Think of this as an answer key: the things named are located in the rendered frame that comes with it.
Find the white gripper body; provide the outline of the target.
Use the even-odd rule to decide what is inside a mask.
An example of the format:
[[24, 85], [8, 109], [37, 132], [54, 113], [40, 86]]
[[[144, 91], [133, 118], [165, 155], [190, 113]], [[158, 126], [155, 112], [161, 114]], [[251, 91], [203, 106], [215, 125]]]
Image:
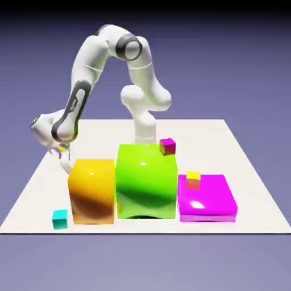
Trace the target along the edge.
[[62, 167], [62, 169], [67, 173], [67, 174], [70, 174], [72, 168], [73, 168], [73, 164], [72, 162], [67, 159], [66, 157], [62, 157], [60, 159], [60, 165]]

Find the small cyan cube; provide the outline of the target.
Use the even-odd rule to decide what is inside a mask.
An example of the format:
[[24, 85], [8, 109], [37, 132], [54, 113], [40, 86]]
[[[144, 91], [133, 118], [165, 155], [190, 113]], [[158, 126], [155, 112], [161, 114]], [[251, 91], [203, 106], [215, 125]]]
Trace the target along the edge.
[[52, 224], [55, 230], [68, 228], [67, 209], [55, 210], [52, 215]]

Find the small magenta cube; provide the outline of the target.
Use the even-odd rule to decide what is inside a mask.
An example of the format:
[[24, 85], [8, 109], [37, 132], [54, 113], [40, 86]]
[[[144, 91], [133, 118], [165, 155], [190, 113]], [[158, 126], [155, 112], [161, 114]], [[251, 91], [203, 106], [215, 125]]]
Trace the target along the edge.
[[172, 138], [160, 139], [159, 150], [164, 156], [174, 155], [176, 153], [176, 142]]

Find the small yellow cube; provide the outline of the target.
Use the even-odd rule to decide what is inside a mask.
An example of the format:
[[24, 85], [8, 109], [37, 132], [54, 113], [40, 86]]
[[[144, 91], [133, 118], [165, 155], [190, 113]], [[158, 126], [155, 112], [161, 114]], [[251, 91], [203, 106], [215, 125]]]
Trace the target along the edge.
[[186, 173], [186, 188], [190, 190], [198, 190], [201, 182], [200, 172], [187, 171]]

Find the large orange box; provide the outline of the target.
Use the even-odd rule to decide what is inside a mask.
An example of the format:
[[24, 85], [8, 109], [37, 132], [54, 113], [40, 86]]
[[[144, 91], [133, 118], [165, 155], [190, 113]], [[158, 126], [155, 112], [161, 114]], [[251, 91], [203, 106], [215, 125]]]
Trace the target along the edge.
[[74, 224], [114, 223], [113, 159], [77, 159], [68, 178], [68, 189]]

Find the large green box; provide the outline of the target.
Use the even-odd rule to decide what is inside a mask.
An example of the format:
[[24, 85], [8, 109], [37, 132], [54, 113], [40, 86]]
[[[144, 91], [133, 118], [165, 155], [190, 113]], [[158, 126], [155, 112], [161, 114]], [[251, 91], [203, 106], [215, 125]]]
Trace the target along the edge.
[[121, 144], [116, 167], [119, 219], [176, 217], [176, 156], [163, 155], [157, 144]]

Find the large magenta box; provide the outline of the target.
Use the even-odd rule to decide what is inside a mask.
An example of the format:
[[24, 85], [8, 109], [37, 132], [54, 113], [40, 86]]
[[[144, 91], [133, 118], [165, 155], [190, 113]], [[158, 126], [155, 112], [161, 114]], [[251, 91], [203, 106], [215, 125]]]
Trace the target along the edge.
[[178, 176], [180, 222], [235, 222], [238, 206], [222, 174], [201, 175], [199, 189], [186, 187], [186, 175]]

